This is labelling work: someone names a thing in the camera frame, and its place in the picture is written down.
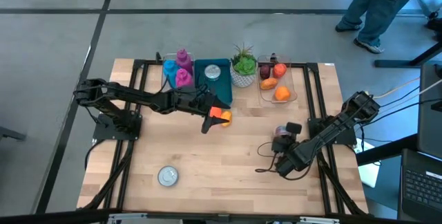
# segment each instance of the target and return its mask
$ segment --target pink bottle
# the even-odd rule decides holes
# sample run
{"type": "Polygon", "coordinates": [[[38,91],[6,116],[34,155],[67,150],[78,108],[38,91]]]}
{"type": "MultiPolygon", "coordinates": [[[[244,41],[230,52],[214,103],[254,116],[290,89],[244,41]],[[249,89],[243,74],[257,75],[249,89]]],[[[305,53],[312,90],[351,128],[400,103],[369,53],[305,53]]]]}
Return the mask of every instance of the pink bottle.
{"type": "Polygon", "coordinates": [[[177,59],[176,62],[178,66],[181,68],[184,68],[189,72],[191,75],[193,75],[193,69],[192,69],[192,59],[191,56],[187,54],[187,51],[183,48],[180,49],[177,52],[177,59]]]}
{"type": "Polygon", "coordinates": [[[177,77],[175,78],[177,87],[193,86],[192,75],[187,70],[180,68],[177,71],[177,77]]]}

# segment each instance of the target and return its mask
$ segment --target gray floor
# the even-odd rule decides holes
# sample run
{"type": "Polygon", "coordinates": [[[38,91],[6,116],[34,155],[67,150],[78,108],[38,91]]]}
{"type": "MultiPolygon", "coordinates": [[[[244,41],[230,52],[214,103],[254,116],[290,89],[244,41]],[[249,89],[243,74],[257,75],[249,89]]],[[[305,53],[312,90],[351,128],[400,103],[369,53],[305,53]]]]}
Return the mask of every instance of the gray floor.
{"type": "MultiPolygon", "coordinates": [[[[344,10],[350,1],[112,0],[110,7],[344,10]]],[[[0,8],[101,8],[102,4],[103,0],[0,0],[0,8]]],[[[419,6],[411,0],[405,8],[419,6]]],[[[353,45],[355,33],[334,31],[339,19],[338,15],[108,15],[88,77],[107,79],[117,57],[152,59],[156,51],[164,54],[179,47],[201,58],[231,57],[233,44],[244,42],[254,45],[256,55],[276,52],[297,62],[335,63],[344,98],[359,90],[379,95],[418,77],[419,71],[374,68],[375,59],[412,59],[435,43],[433,33],[423,27],[425,18],[397,17],[381,37],[385,53],[372,55],[353,45]]],[[[2,216],[31,211],[96,22],[97,15],[0,15],[0,125],[28,135],[25,142],[0,142],[2,216]]],[[[409,135],[416,131],[416,117],[417,108],[403,111],[367,127],[366,136],[395,140],[409,135]]],[[[93,127],[87,112],[80,109],[48,211],[75,208],[93,127]]],[[[394,210],[372,201],[369,207],[378,216],[394,215],[394,210]]]]}

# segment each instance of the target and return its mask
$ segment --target wooden tabletop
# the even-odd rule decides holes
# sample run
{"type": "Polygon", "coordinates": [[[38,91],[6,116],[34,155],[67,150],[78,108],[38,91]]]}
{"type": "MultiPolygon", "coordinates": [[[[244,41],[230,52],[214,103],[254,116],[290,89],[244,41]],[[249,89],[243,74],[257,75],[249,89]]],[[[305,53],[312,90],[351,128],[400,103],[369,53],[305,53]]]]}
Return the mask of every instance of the wooden tabletop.
{"type": "MultiPolygon", "coordinates": [[[[127,86],[133,59],[116,59],[110,81],[127,86]]],[[[327,114],[340,112],[343,99],[333,64],[319,64],[320,79],[327,114]]],[[[230,214],[324,214],[316,161],[311,171],[299,181],[288,181],[274,173],[256,173],[268,168],[271,158],[256,153],[258,146],[271,141],[271,134],[288,121],[303,125],[298,140],[309,138],[309,117],[305,83],[300,68],[291,69],[298,99],[285,104],[264,102],[258,95],[256,82],[246,88],[233,87],[233,122],[229,127],[211,127],[201,133],[203,118],[188,113],[169,115],[141,108],[143,115],[140,138],[135,142],[131,169],[124,199],[125,211],[193,212],[230,214]],[[174,166],[180,175],[173,187],[158,183],[158,171],[174,166]]],[[[145,91],[161,87],[161,66],[149,66],[145,91]]],[[[310,80],[316,97],[314,77],[310,80]]],[[[116,102],[123,107],[123,102],[116,102]]],[[[109,140],[90,154],[88,168],[78,200],[85,206],[106,182],[111,170],[115,141],[109,140]]],[[[359,177],[356,157],[349,148],[334,145],[340,182],[356,204],[367,212],[367,204],[359,177]]],[[[271,155],[265,145],[261,153],[271,155]]],[[[293,178],[303,172],[291,172],[293,178]]],[[[119,182],[114,188],[112,206],[116,204],[119,182]]],[[[331,207],[336,211],[333,187],[329,183],[331,207]]]]}

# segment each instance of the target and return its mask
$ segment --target white pot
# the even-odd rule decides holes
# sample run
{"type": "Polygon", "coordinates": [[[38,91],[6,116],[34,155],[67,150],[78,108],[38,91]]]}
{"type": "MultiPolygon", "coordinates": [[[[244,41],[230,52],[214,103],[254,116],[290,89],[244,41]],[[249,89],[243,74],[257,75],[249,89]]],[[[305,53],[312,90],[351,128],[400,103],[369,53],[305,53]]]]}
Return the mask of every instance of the white pot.
{"type": "Polygon", "coordinates": [[[239,87],[250,86],[256,78],[256,75],[241,75],[230,65],[230,75],[232,76],[233,85],[239,87]]]}

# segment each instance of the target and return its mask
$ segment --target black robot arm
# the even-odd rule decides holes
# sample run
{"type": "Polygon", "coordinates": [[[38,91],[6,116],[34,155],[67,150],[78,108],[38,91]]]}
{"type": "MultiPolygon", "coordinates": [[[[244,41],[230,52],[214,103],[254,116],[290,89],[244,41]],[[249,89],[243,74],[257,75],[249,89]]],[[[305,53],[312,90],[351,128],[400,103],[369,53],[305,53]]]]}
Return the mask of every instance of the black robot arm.
{"type": "Polygon", "coordinates": [[[341,132],[352,129],[356,124],[364,124],[373,120],[380,106],[364,92],[353,94],[344,102],[341,112],[335,117],[323,121],[323,130],[311,140],[294,142],[279,157],[276,171],[283,177],[292,170],[302,171],[323,146],[332,142],[341,132]]]}
{"type": "Polygon", "coordinates": [[[230,109],[229,105],[221,102],[216,95],[200,88],[177,88],[167,92],[147,93],[117,82],[106,82],[103,79],[85,80],[75,91],[78,105],[95,107],[108,116],[118,131],[130,133],[136,126],[139,116],[133,111],[127,111],[115,106],[111,100],[141,104],[150,107],[161,114],[183,111],[204,117],[201,132],[207,133],[214,124],[225,123],[228,120],[210,117],[212,106],[230,109]]]}

